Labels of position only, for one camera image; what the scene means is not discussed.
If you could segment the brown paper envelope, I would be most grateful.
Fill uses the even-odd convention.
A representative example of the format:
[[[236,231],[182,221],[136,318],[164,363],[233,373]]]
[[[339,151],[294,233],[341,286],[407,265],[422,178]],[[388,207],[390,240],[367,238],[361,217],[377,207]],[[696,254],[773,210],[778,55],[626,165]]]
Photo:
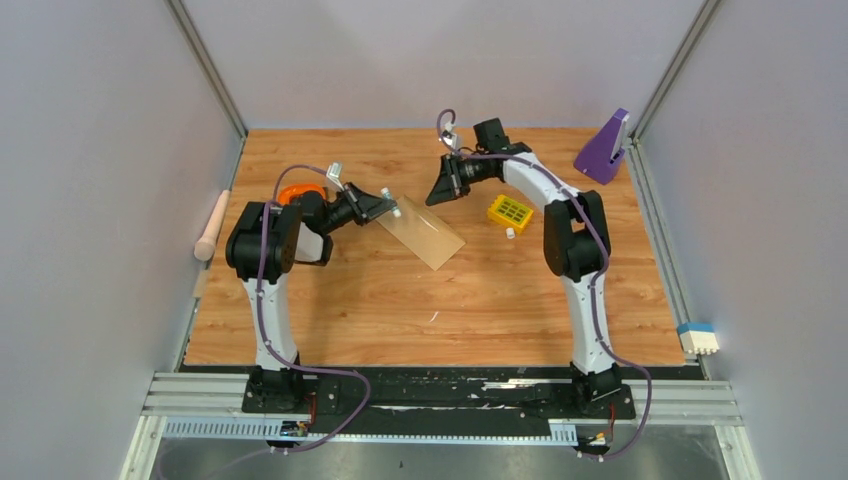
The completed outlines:
[[[398,198],[396,208],[399,217],[387,213],[377,222],[433,271],[466,245],[450,225],[409,197]]]

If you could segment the white green glue stick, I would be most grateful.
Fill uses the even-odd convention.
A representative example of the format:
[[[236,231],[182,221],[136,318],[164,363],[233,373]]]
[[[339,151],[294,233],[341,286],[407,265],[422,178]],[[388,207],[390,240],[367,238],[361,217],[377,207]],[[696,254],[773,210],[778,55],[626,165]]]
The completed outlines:
[[[398,207],[397,201],[391,194],[388,187],[383,187],[380,190],[380,193],[384,200],[386,200],[390,205],[390,212],[394,218],[400,218],[402,216],[402,211]]]

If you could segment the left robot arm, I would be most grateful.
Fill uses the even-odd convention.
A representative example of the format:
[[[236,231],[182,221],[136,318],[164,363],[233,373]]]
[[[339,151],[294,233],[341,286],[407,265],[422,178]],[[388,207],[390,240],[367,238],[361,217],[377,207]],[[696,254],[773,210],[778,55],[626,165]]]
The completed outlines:
[[[367,193],[351,182],[333,198],[325,188],[287,187],[271,202],[249,202],[225,248],[225,259],[243,282],[253,315],[257,350],[246,389],[249,400],[271,402],[283,413],[306,400],[288,304],[288,277],[296,264],[325,266],[331,234],[354,223],[364,226],[397,209],[385,194]]]

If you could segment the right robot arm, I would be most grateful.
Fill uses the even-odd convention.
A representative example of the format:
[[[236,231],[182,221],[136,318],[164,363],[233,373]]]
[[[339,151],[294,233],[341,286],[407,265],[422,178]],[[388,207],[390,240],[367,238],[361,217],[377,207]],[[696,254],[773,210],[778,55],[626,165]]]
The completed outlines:
[[[563,284],[572,323],[571,403],[584,417],[596,417],[622,388],[621,374],[606,341],[605,273],[610,236],[603,200],[560,179],[522,142],[513,143],[499,119],[478,123],[472,152],[463,150],[453,124],[454,111],[436,120],[439,142],[447,148],[425,203],[434,206],[469,195],[474,183],[498,179],[518,190],[543,220],[543,253],[549,270]]]

